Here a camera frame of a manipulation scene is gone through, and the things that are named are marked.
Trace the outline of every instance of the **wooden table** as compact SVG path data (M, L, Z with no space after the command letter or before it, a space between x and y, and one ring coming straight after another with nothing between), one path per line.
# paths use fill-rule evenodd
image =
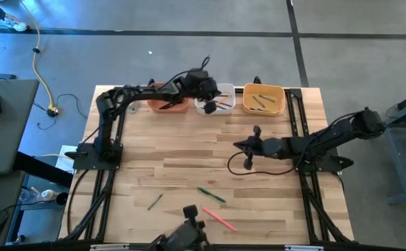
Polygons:
M98 125L94 100L112 88L114 86L96 87L84 137ZM310 132L327 126L320 90L305 88L302 93ZM198 206L198 219L206 220L205 231L212 243L309 242L299 177L295 172L283 176L234 176L226 168L228 158L238 152L232 143L252 135L254 125L262 128L263 139L291 136L288 109L275 117L257 116L243 112L241 95L236 101L233 114L229 116L202 116L194 104L186 114L156 114L145 101L136 114L127 113L122 139L123 162L116 172L105 242L149 243L182 224L185 220L182 207L192 204ZM246 171L242 167L243 160L241 155L232 161L236 172ZM253 167L282 172L292 165L289 160L255 157ZM77 188L71 208L72 227L90 206L96 173L89 171ZM325 210L342 232L353 239L340 181L332 174L319 173L319 182ZM221 204L203 195L197 186L207 188L227 202ZM164 196L147 211L160 194ZM203 207L231 223L237 231L217 222ZM59 237L66 236L66 213L64 216ZM317 214L313 214L313 219L320 236ZM93 236L99 220L95 222Z

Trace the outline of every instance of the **concrete floor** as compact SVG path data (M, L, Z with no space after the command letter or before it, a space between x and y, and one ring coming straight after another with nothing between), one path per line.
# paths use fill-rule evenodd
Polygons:
M24 2L43 29L291 32L284 0ZM406 0L292 2L299 32L406 34ZM30 23L17 0L2 6ZM0 33L0 73L35 78L31 49L36 39L35 35ZM38 68L53 95L77 95L85 112L96 84L168 79L199 66L208 54L212 57L208 70L218 82L242 86L259 75L263 82L301 86L292 38L43 35L41 48ZM309 86L321 88L329 121L365 106L385 114L406 98L406 40L303 38L300 49ZM36 101L47 105L42 87ZM21 151L41 155L57 153L63 144L77 144L85 119L78 115L72 98L61 99L59 107L58 123L46 131L36 123L44 126L51 121L40 109L31 111ZM406 248L406 204L389 206L385 201L401 190L384 139L356 140L338 151L355 161L343 179L356 240ZM51 231L31 240L52 240L58 229L50 228L50 222L60 220L61 213L53 215L25 215L21 232L35 236L31 222L46 217Z

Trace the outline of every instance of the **green pencil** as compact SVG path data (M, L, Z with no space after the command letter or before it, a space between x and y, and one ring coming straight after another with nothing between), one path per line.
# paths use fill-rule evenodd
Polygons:
M200 188L200 187L197 187L197 188L198 188L201 192L203 192L204 194L209 195L209 196L212 196L212 197L214 197L215 199L217 199L217 200L219 200L219 201L221 201L221 202L223 202L223 203L226 203L226 201L225 201L223 198L218 197L218 196L212 194L211 192L207 191L206 189Z

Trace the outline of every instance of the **pink pencil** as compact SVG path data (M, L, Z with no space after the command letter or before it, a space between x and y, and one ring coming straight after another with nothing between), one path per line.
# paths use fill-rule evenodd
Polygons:
M218 217L216 214L212 213L211 211L209 211L207 208L203 208L203 210L210 214L212 217L214 217L215 219L217 219L219 222L225 224L228 228L232 229L233 231L237 231L236 228L232 227L229 223L225 222L223 219L221 219L220 217Z

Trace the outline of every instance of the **orange container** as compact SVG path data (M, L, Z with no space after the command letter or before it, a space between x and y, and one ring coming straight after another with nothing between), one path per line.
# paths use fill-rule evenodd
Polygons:
M154 83L156 87L161 87L164 83ZM147 100L147 104L154 112L157 113L186 113L189 109L190 98L184 98L182 103L174 105L168 109L160 109L164 105L169 104L167 101L162 100Z
M243 111L276 116L285 109L285 90L280 86L248 83L243 89Z

